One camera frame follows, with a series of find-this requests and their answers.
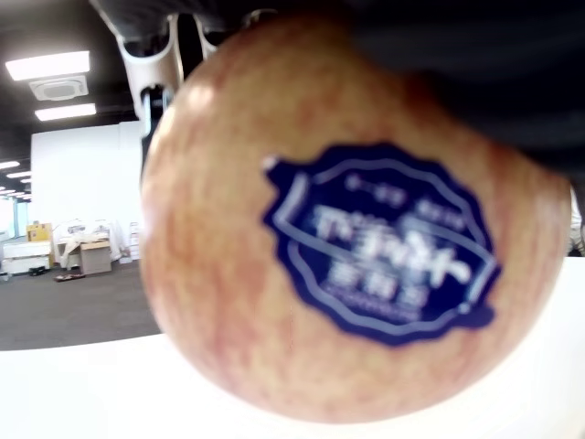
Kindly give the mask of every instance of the apple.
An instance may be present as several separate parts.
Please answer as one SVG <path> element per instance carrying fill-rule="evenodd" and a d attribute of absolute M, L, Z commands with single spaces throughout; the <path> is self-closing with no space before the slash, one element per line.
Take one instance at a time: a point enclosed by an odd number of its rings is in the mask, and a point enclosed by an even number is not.
<path fill-rule="evenodd" d="M 489 323 L 385 342 L 301 298 L 265 221 L 286 188 L 267 175 L 335 145 L 351 155 L 380 143 L 440 166 L 476 200 L 501 269 L 485 291 Z M 405 184 L 397 175 L 389 185 Z M 546 303 L 570 220 L 565 178 L 455 120 L 416 77 L 364 58 L 342 22 L 310 15 L 242 31 L 195 70 L 153 140 L 142 200 L 142 276 L 164 332 L 222 389 L 324 423 L 417 411 L 483 377 Z"/>

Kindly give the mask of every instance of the gray carpet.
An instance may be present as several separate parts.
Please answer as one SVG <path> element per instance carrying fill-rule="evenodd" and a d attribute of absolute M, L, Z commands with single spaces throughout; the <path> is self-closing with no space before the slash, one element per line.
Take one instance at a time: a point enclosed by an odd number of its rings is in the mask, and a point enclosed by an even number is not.
<path fill-rule="evenodd" d="M 56 348 L 160 333 L 137 263 L 58 284 L 54 270 L 0 283 L 0 350 Z"/>

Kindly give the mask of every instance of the fluorescent light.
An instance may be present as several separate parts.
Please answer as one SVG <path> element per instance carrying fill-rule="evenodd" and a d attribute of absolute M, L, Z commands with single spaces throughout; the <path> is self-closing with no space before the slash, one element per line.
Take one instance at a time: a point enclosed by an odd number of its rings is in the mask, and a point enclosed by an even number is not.
<path fill-rule="evenodd" d="M 32 172 L 26 171 L 26 172 L 16 172 L 14 174 L 8 174 L 7 177 L 8 178 L 21 178 L 21 177 L 30 177 L 32 175 L 33 175 Z"/>
<path fill-rule="evenodd" d="M 9 167 L 19 167 L 20 164 L 18 162 L 4 162 L 0 163 L 0 169 L 8 169 Z"/>
<path fill-rule="evenodd" d="M 70 75 L 90 71 L 90 52 L 59 53 L 8 61 L 6 68 L 13 80 L 33 80 L 49 76 Z"/>
<path fill-rule="evenodd" d="M 69 117 L 92 116 L 95 113 L 95 103 L 48 108 L 46 110 L 38 110 L 35 112 L 37 118 L 41 122 L 54 121 L 56 119 L 67 119 Z"/>

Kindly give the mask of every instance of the blue sticker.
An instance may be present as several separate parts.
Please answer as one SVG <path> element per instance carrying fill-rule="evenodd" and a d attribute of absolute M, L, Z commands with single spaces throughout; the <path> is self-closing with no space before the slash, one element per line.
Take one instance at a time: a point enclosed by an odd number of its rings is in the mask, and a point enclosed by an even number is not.
<path fill-rule="evenodd" d="M 264 218 L 299 296 L 343 330 L 398 346 L 479 328 L 501 272 L 473 195 L 391 144 L 267 161 Z"/>

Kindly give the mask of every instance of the cardboard box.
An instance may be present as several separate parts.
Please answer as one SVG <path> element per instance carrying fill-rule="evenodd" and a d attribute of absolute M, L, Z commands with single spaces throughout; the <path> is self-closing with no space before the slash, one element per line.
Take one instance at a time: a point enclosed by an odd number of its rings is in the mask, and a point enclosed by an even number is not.
<path fill-rule="evenodd" d="M 81 244 L 81 270 L 84 274 L 110 272 L 112 270 L 110 242 Z"/>
<path fill-rule="evenodd" d="M 27 226 L 27 240 L 28 242 L 35 241 L 52 241 L 53 228 L 50 224 L 33 224 Z"/>

